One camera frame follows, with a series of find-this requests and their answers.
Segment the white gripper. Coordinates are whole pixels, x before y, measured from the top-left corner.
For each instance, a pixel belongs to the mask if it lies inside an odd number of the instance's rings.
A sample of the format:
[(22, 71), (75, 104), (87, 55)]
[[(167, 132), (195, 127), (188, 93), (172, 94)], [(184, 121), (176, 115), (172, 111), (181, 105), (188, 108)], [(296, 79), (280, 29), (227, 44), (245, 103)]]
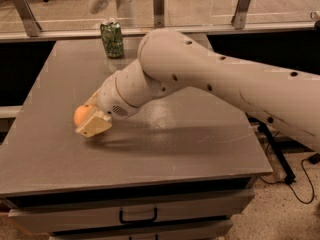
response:
[(85, 105), (93, 105), (94, 108), (79, 126), (75, 125), (77, 134), (87, 138), (95, 136), (111, 128), (112, 118), (124, 120), (138, 112), (136, 107), (129, 105), (121, 97), (117, 87), (119, 76), (119, 71), (113, 73), (103, 82), (99, 91), (85, 102)]

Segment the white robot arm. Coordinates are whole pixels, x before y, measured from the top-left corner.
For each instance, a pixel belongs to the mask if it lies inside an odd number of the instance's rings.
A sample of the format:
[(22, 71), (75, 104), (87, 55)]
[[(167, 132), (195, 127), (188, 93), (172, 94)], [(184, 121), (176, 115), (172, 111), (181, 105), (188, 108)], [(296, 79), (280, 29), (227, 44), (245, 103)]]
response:
[(206, 91), (320, 151), (319, 76), (217, 54), (170, 29), (146, 34), (137, 59), (111, 74), (74, 113), (76, 132), (92, 137), (148, 102), (186, 87)]

